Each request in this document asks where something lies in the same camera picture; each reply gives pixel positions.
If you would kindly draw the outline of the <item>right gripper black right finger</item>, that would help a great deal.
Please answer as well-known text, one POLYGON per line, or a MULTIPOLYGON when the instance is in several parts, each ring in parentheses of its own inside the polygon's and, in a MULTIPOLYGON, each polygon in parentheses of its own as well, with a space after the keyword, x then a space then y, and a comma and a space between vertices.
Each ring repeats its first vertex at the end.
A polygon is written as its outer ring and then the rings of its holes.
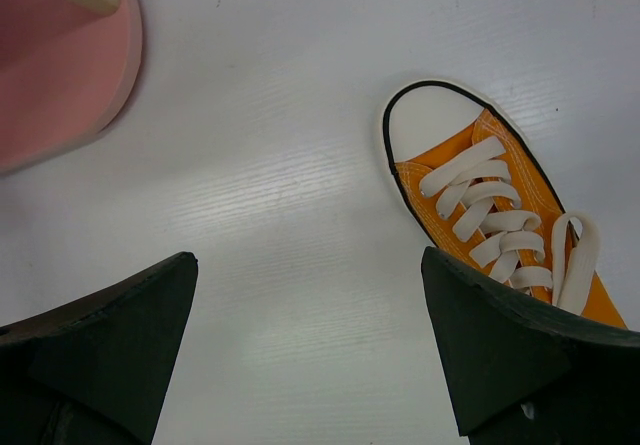
POLYGON ((555 308, 433 247, 421 273, 460 436, 638 443, 638 333, 555 308))

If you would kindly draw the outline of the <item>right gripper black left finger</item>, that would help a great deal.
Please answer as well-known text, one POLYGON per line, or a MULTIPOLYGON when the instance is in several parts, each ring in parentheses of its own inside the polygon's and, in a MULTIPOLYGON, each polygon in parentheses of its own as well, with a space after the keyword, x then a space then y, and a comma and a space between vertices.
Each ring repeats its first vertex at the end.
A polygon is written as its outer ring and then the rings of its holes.
POLYGON ((151 443, 197 277, 196 257, 180 252, 2 326, 2 443, 151 443))

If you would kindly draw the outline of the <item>orange sneaker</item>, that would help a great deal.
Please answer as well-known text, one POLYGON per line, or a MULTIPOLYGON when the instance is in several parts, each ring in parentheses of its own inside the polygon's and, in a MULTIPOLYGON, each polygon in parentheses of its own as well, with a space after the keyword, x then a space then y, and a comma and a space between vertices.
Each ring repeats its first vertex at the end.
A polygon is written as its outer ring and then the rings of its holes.
POLYGON ((489 278, 613 327, 600 234, 566 210, 523 134, 489 98, 446 80, 397 91, 381 114, 398 193, 433 245, 489 278))

